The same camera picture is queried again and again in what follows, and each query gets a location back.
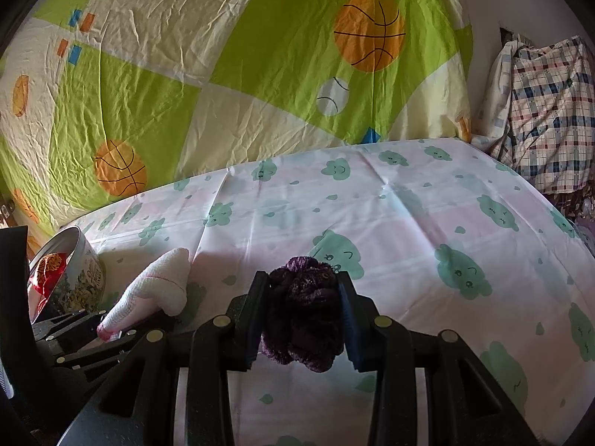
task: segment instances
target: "green quilt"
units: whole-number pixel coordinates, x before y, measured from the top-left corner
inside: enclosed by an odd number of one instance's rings
[[[465,139],[471,50],[462,0],[42,0],[2,58],[0,171],[51,234],[240,162]]]

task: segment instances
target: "plaid fabric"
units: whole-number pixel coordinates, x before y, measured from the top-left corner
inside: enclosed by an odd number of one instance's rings
[[[580,37],[543,49],[522,44],[512,59],[505,135],[490,155],[543,194],[587,184],[595,136],[592,62]]]

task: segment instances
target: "white cloth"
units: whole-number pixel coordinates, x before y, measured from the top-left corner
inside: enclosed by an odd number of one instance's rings
[[[188,250],[176,248],[145,268],[99,324],[97,336],[109,341],[120,330],[138,323],[160,308],[169,316],[182,312],[186,305],[186,283],[190,273],[188,257]]]
[[[471,144],[484,152],[504,136],[511,109],[512,57],[521,46],[517,40],[506,43],[492,65],[480,118],[471,129]]]
[[[8,380],[8,376],[6,375],[6,371],[4,370],[4,366],[2,366],[2,359],[0,358],[0,388],[4,390],[6,397],[12,399],[14,396],[14,389],[13,386],[10,384]]]
[[[572,324],[584,321],[583,330],[585,317],[595,320],[595,259],[528,182],[457,139],[240,164],[118,201],[75,224],[105,264],[104,308],[121,284],[183,247],[193,263],[177,321],[180,331],[192,330],[225,313],[256,271],[311,254],[347,270],[359,294],[408,329],[456,330],[552,443],[566,440],[593,400],[595,363]],[[477,277],[462,281],[454,262]],[[477,295],[466,281],[478,285]],[[228,376],[236,444],[289,444],[285,436],[318,446],[367,441],[374,375],[354,371],[345,355],[315,374],[258,354],[248,374]]]

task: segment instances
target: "white wall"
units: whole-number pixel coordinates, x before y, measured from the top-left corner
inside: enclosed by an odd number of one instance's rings
[[[476,114],[493,61],[502,49],[500,27],[530,38],[538,47],[581,35],[593,43],[564,0],[466,0],[473,26],[473,60],[469,70],[469,100]]]

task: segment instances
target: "blue square pattern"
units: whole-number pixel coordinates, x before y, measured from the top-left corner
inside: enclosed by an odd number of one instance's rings
[[[68,26],[76,26],[76,24],[78,23],[78,21],[80,20],[80,17],[83,15],[83,11],[76,9],[75,11],[73,11],[73,15],[70,17],[70,21],[68,22]]]
[[[576,74],[576,77],[578,78],[578,81],[582,82],[583,84],[591,83],[591,76],[589,74],[580,73]]]
[[[70,50],[70,55],[68,56],[68,62],[72,65],[76,65],[78,62],[78,58],[80,57],[80,52],[82,48],[78,45],[73,45],[72,49]]]
[[[372,127],[368,127],[366,131],[366,135],[359,144],[373,144],[374,142],[378,142],[380,140],[380,134],[372,129]]]

